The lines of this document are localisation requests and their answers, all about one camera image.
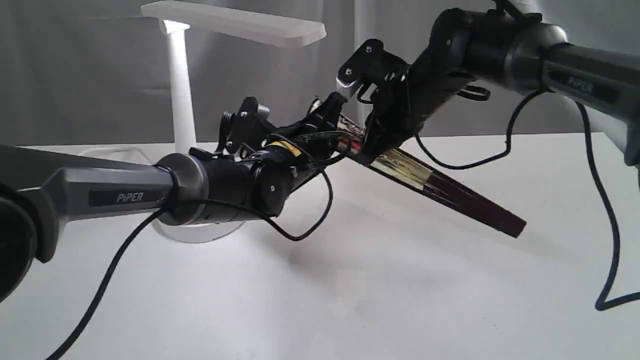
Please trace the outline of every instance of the white desk lamp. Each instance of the white desk lamp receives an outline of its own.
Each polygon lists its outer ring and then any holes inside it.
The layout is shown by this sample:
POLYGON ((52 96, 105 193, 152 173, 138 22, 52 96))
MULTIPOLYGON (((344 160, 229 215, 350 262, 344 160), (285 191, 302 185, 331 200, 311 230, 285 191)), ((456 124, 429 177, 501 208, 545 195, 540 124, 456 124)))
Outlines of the white desk lamp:
MULTIPOLYGON (((194 26, 285 48, 303 47, 326 36, 324 24, 321 22, 182 1, 159 1, 146 4, 141 7, 141 12, 143 16, 159 19, 161 30, 167 37, 173 137, 175 151, 182 153, 187 153, 189 148, 196 146, 191 84, 184 41, 185 30, 194 26)), ((105 155, 130 151, 138 152, 146 158, 144 153, 135 147, 97 148, 86 151, 82 155, 89 155, 92 152, 105 155)), ((242 223, 169 227, 160 222, 154 222, 154 227, 160 233, 174 240, 193 243, 219 238, 236 230, 240 225, 242 223)))

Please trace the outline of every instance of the yellow label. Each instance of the yellow label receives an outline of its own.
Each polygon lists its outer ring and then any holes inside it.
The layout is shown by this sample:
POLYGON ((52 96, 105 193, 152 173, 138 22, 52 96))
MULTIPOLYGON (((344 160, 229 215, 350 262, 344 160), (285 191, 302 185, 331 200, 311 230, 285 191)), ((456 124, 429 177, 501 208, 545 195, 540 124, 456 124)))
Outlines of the yellow label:
POLYGON ((302 154, 297 147, 289 144, 288 142, 278 141, 278 142, 272 142, 269 145, 275 145, 275 146, 283 147, 283 148, 291 151, 291 154, 293 154, 293 156, 295 156, 295 157, 298 157, 298 156, 300 156, 302 154))

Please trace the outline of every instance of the gray curtain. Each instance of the gray curtain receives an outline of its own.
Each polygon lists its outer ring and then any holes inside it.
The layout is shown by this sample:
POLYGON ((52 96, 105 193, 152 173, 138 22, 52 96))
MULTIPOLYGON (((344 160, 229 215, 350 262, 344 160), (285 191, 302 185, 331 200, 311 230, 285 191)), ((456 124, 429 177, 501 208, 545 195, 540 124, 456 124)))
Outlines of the gray curtain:
MULTIPOLYGON (((140 6, 149 2, 0 0, 0 143, 171 142, 165 39, 155 19, 140 15, 140 6)), ((389 51, 412 61, 427 45, 442 10, 457 6, 483 11, 492 5, 471 0, 197 2, 318 20, 327 29, 324 40, 302 49, 187 31, 198 141, 216 141, 222 112, 236 111, 249 95, 271 108, 269 119, 276 125, 300 119, 315 96, 335 89, 337 69, 366 38, 377 37, 389 51)), ((636 42, 618 36, 622 24, 616 28, 602 17, 612 15, 613 6, 583 5, 579 0, 520 4, 550 14, 547 20, 561 23, 577 43, 640 53, 636 42), (614 29, 607 33, 599 26, 614 29)), ((633 0, 625 6, 638 7, 633 0)), ((617 14, 627 16, 622 21, 632 20, 633 12, 617 14)), ((504 133, 522 97, 486 86, 493 91, 491 101, 454 99, 428 121, 423 134, 504 133)), ((362 118, 366 109, 358 111, 349 103, 346 112, 362 118)), ((580 131, 575 114, 562 98, 546 96, 523 112, 516 131, 580 131)))

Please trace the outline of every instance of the white table surface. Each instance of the white table surface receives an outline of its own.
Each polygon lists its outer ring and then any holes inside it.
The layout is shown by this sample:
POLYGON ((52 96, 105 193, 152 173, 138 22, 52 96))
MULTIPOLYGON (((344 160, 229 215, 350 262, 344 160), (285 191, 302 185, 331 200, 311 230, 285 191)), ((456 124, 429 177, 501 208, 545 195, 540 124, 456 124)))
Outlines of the white table surface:
MULTIPOLYGON (((636 171, 602 134, 596 163, 620 222, 612 295, 640 290, 636 171)), ((502 136, 428 138, 451 163, 502 136)), ((350 161, 330 168, 335 202, 293 243, 263 222, 185 244, 143 231, 93 320, 64 359, 638 359, 640 302, 599 313, 611 230, 584 138, 515 136, 512 155, 447 171, 528 221, 512 239, 350 161)), ((77 152, 82 147, 50 147, 77 152)), ((145 145, 154 160, 169 145, 145 145)), ((407 151, 424 156, 413 142, 407 151)), ((300 233, 324 208, 321 179, 277 220, 300 233)), ((67 226, 0 304, 0 359, 44 359, 84 313, 124 238, 144 215, 67 226)))

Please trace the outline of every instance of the piper logo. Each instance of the piper logo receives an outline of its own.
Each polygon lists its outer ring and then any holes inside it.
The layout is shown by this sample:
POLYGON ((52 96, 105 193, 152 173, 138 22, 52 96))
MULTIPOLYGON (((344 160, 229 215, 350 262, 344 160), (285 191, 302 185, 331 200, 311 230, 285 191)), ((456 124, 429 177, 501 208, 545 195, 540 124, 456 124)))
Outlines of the piper logo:
POLYGON ((142 197, 144 196, 144 194, 145 193, 143 193, 143 192, 138 192, 138 193, 119 193, 118 197, 116 198, 116 203, 125 204, 127 202, 142 201, 142 197))
POLYGON ((580 90, 581 92, 586 92, 589 95, 591 95, 591 93, 593 92, 593 84, 588 83, 582 79, 577 79, 573 76, 570 76, 566 83, 567 85, 572 86, 575 89, 580 90))

